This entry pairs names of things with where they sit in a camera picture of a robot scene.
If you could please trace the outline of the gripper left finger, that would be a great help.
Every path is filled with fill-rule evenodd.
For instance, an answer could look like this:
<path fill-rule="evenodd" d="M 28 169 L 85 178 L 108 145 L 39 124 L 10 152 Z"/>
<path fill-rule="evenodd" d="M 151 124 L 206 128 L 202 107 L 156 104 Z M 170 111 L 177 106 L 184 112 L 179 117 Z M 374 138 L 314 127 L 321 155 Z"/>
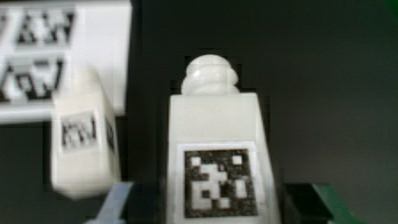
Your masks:
<path fill-rule="evenodd" d="M 131 187 L 131 182 L 119 182 L 113 184 L 97 216 L 85 222 L 85 224 L 126 224 L 126 221 L 120 218 L 120 214 Z"/>

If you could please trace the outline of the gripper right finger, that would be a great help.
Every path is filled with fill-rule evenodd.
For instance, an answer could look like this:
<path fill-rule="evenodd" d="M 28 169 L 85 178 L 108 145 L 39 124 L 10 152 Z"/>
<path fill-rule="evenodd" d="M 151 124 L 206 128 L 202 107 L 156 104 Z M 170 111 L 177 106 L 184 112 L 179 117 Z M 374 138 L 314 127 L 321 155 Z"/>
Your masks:
<path fill-rule="evenodd" d="M 282 224 L 367 224 L 353 215 L 328 184 L 284 185 Z"/>

